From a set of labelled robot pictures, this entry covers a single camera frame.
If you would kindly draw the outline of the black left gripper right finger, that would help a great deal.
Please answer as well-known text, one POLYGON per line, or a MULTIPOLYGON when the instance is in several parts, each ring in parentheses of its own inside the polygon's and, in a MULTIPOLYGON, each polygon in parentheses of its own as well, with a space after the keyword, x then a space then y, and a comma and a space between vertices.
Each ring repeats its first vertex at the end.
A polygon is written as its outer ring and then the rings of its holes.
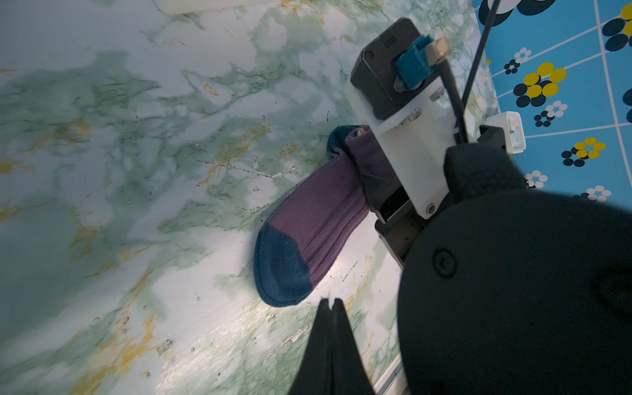
POLYGON ((333 303, 332 324, 332 394, 374 395, 341 299, 333 303))

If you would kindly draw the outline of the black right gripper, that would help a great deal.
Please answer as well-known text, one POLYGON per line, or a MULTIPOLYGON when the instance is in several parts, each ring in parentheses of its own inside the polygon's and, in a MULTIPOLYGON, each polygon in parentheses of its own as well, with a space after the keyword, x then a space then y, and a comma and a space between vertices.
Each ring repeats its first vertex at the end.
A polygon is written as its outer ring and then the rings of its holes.
POLYGON ((401 269, 408 253, 422 232, 433 222, 433 217, 449 208, 449 194, 438 204, 431 204, 431 216, 421 217, 397 177, 385 179, 362 175, 365 196, 370 210, 377 216, 375 230, 401 269))

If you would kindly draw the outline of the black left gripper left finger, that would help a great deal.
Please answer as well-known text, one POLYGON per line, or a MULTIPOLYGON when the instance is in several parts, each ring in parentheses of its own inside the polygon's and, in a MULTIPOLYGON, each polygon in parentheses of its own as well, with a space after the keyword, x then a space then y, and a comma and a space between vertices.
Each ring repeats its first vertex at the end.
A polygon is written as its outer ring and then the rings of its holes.
POLYGON ((332 311, 319 302, 309 340, 289 394, 330 394, 332 390, 332 311))

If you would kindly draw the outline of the purple striped sock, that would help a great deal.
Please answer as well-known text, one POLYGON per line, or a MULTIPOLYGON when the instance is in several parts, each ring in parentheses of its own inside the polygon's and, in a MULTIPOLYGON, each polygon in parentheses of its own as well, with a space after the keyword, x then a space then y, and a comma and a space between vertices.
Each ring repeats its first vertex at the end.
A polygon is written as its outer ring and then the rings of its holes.
POLYGON ((352 232, 370 212, 365 179, 396 174, 367 126, 335 128, 328 162, 306 178, 263 223, 253 277, 272 307, 299 304, 326 277, 352 232))

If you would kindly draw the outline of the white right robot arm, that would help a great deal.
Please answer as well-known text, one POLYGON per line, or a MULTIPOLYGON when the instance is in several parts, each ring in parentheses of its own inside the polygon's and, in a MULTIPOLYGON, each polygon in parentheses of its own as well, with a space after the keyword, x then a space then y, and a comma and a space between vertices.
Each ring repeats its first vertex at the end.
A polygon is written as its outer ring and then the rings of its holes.
POLYGON ((447 208, 387 238, 414 394, 628 394, 631 215, 530 189, 500 148, 446 152, 447 208))

